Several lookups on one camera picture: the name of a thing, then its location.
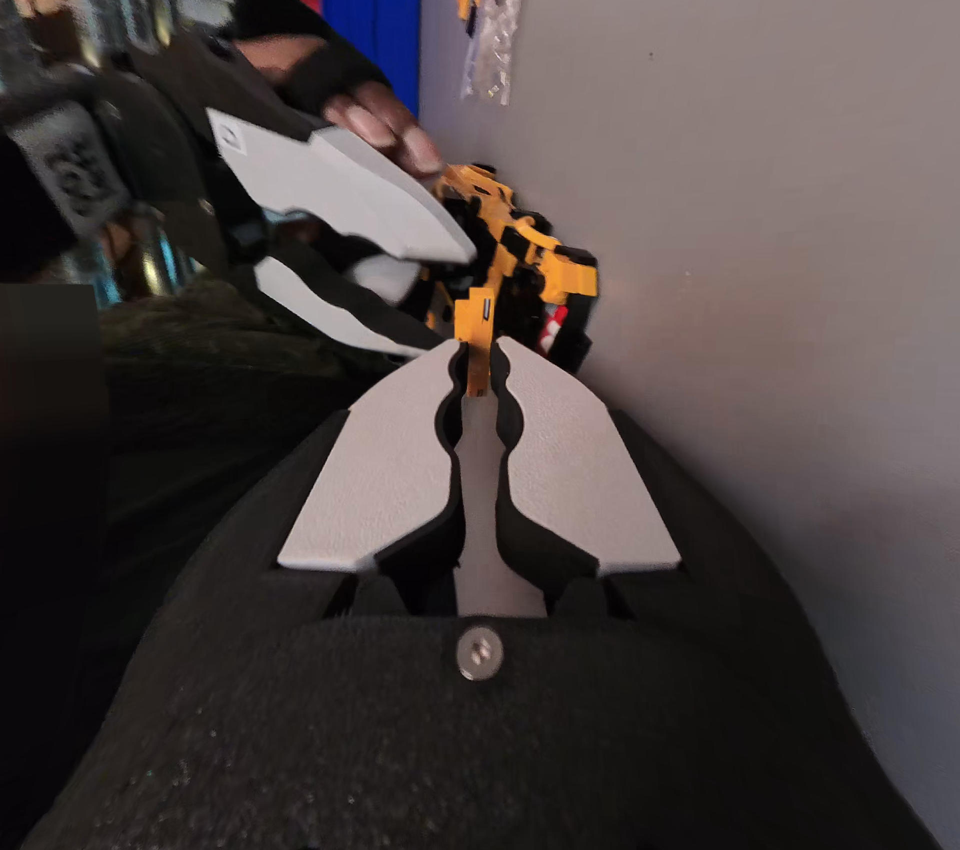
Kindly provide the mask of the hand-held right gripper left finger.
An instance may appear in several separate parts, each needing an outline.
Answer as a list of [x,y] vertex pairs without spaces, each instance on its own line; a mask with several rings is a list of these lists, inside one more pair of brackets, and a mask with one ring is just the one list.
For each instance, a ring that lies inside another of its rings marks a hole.
[[277,561],[287,569],[439,575],[464,545],[458,340],[415,358],[360,397]]

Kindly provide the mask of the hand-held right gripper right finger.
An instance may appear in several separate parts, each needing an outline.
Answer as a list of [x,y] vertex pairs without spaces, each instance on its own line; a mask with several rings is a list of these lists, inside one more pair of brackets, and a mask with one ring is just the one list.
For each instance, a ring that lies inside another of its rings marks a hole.
[[514,339],[490,352],[503,445],[496,544],[536,588],[672,571],[681,556],[607,405]]

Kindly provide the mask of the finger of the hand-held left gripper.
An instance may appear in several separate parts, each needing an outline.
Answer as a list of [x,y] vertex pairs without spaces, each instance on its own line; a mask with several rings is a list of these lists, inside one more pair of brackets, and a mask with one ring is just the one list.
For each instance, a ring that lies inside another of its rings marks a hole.
[[386,304],[361,286],[342,280],[322,258],[300,270],[274,256],[253,268],[258,292],[320,334],[355,349],[391,357],[419,357],[444,338]]
[[474,242],[424,185],[342,127],[299,141],[214,108],[214,141],[250,198],[271,211],[313,215],[401,260],[466,265]]

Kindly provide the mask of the yellow lego bumper assembly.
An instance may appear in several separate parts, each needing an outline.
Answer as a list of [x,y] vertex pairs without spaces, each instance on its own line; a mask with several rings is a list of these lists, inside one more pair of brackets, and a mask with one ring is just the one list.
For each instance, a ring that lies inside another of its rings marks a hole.
[[468,397],[482,397],[490,387],[495,307],[495,294],[490,288],[470,288],[467,297],[454,304],[454,336],[467,346],[465,395]]

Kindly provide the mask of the yellow lego car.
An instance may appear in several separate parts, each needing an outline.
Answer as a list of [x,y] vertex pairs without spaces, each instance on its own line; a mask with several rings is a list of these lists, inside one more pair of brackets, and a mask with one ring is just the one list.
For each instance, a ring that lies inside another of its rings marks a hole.
[[509,337],[576,374],[592,347],[587,329],[599,297],[597,260],[556,238],[549,220],[523,210],[515,191],[496,176],[488,165],[449,165],[433,185],[434,196],[473,241],[476,257],[468,265],[422,271],[422,283],[432,289],[425,323],[454,336],[455,301],[470,288],[490,288],[492,343]]

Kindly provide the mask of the person's left forearm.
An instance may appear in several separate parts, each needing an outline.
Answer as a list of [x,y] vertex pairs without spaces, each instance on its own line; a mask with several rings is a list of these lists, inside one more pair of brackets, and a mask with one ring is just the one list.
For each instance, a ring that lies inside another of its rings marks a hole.
[[316,10],[300,0],[230,0],[229,16],[215,28],[222,39],[316,37],[332,41],[336,32]]

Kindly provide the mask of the person's left hand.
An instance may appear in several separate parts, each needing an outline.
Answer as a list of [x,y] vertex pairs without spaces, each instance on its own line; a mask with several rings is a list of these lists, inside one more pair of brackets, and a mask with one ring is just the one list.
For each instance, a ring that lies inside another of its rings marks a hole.
[[[297,68],[327,47],[321,37],[311,35],[267,35],[236,40],[233,44],[277,89],[286,88]],[[327,122],[360,137],[417,179],[434,177],[446,166],[417,119],[382,83],[367,81],[344,94],[331,96],[318,112]]]

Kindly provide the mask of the clear plastic bag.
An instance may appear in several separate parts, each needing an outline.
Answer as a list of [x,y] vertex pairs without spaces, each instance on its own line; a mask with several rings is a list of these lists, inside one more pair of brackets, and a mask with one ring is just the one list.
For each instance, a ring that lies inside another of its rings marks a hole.
[[461,98],[475,97],[507,105],[511,95],[513,42],[522,0],[481,0],[474,37],[462,70]]

